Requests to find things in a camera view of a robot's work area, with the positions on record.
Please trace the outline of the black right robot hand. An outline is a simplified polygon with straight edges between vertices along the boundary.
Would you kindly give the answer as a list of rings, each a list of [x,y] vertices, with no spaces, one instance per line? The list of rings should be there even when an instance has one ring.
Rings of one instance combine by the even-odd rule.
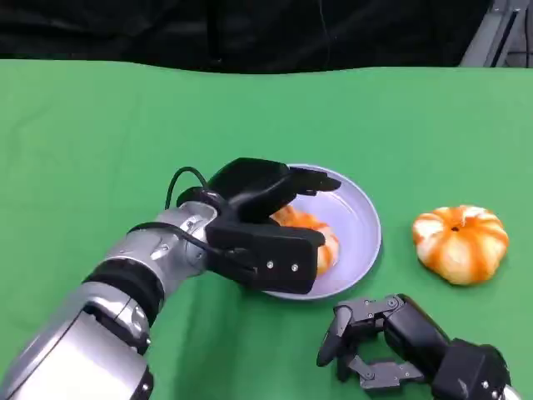
[[[316,358],[325,367],[336,362],[336,377],[357,375],[361,388],[380,391],[435,378],[451,340],[413,299],[405,294],[382,300],[358,297],[339,302]],[[382,334],[402,362],[365,362],[359,346]]]

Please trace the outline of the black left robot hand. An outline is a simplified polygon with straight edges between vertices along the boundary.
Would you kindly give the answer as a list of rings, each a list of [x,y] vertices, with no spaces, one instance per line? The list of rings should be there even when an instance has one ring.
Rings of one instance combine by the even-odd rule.
[[[231,161],[208,181],[244,223],[266,223],[296,196],[315,196],[340,186],[325,172],[251,157]]]

